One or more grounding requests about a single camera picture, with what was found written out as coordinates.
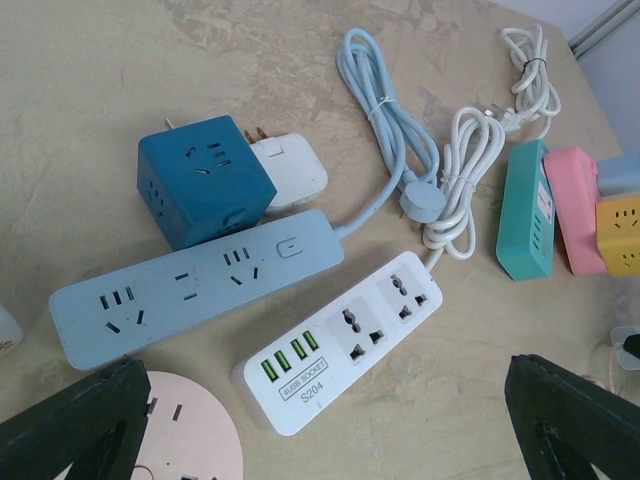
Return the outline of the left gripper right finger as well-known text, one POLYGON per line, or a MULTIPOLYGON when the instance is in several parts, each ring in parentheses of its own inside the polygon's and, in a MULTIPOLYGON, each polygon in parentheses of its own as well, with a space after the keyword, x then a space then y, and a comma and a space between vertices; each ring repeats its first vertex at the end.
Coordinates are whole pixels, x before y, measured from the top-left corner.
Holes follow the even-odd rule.
POLYGON ((639 407, 538 355, 511 358, 511 423, 532 479, 639 477, 639 407))

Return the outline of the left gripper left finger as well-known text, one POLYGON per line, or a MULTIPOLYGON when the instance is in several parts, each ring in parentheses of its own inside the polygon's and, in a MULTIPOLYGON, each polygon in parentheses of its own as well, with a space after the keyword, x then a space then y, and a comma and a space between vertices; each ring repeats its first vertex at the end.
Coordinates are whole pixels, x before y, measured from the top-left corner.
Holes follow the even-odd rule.
POLYGON ((1 424, 3 479, 129 479, 148 422, 142 361, 102 368, 1 424))

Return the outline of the yellow cube socket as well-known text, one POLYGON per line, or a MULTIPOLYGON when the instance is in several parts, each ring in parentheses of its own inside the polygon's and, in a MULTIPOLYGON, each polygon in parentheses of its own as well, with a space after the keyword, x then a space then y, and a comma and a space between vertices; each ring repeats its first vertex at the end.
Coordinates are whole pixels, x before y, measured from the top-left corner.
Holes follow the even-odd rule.
POLYGON ((596 204, 597 246, 611 276, 639 275, 639 195, 596 204))

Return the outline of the pink triangular power strip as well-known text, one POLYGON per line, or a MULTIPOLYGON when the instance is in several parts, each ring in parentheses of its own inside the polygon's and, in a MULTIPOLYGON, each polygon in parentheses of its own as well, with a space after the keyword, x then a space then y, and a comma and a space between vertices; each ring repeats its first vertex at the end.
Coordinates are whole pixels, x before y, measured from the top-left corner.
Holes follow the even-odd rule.
POLYGON ((574 275, 607 272, 597 246, 596 204, 601 200, 596 162, 571 147, 544 155, 543 165, 556 205, 562 238, 574 275))

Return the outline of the small blue charger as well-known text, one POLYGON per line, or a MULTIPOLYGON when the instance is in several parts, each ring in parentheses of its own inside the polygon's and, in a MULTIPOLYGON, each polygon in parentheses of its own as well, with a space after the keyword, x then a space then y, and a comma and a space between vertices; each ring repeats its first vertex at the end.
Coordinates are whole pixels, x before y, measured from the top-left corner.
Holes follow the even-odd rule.
POLYGON ((597 186, 602 197, 638 193, 640 157, 638 153, 622 155, 596 163, 597 186))

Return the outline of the dark blue cube socket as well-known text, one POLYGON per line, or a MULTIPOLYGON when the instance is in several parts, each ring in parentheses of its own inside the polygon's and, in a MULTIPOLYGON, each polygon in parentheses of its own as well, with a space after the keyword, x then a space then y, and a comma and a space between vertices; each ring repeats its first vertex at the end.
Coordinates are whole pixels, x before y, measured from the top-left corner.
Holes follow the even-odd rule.
POLYGON ((142 138, 137 189, 174 251, 255 226, 277 193, 229 115, 142 138))

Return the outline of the white cube socket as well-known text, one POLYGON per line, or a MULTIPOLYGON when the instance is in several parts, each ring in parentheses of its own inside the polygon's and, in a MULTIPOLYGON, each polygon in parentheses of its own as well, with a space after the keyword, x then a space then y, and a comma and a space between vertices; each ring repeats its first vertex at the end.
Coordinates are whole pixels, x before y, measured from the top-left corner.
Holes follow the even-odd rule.
POLYGON ((14 349, 24 338, 24 333, 18 322, 0 304, 0 355, 3 356, 14 349))

